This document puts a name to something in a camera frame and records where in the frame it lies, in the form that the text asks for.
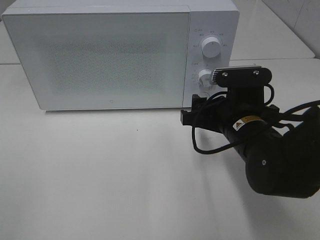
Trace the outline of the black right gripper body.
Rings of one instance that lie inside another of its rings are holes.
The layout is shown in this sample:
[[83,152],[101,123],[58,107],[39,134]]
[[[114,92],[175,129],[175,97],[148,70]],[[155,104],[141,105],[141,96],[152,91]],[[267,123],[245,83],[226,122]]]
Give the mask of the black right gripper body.
[[199,109],[195,127],[223,135],[252,135],[268,124],[265,114],[278,112],[266,105],[233,104],[227,96],[212,96]]

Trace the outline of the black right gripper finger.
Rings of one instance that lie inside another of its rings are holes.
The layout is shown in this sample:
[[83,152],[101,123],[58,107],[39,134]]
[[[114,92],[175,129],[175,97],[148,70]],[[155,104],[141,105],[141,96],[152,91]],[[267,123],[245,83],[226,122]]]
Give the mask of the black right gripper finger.
[[191,126],[191,127],[198,127],[199,126],[199,118],[196,119],[196,116],[199,113],[199,109],[191,109],[188,110],[181,110],[180,111],[180,122],[183,126]]
[[192,110],[199,110],[207,101],[207,97],[201,97],[198,94],[193,94],[191,99],[191,109]]

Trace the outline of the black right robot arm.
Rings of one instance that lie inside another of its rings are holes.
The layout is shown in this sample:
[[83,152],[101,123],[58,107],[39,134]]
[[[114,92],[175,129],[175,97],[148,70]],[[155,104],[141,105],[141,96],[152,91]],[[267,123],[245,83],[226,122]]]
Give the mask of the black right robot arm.
[[184,126],[216,132],[228,144],[202,154],[234,148],[245,163],[250,187],[263,195],[308,198],[320,189],[320,103],[307,102],[281,113],[275,105],[194,95],[180,115]]

